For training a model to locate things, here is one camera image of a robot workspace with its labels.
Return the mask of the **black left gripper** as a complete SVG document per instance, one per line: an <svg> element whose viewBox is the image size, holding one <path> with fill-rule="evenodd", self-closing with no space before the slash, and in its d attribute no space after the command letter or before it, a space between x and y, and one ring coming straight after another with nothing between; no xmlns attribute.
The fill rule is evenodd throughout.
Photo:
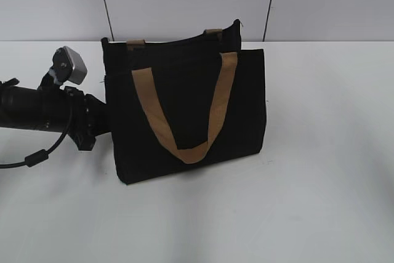
<svg viewBox="0 0 394 263"><path fill-rule="evenodd" d="M85 94L75 87L65 87L71 99L73 119L68 135L79 151L91 151L96 137L110 132L107 106L91 94Z"/></svg>

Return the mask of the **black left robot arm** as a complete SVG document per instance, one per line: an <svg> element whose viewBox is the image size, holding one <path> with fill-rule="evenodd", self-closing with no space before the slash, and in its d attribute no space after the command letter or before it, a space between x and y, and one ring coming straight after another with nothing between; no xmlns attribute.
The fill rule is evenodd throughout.
<svg viewBox="0 0 394 263"><path fill-rule="evenodd" d="M96 137L110 132L107 106L75 87L29 89L13 78L1 83L1 127L58 132L80 151L91 151Z"/></svg>

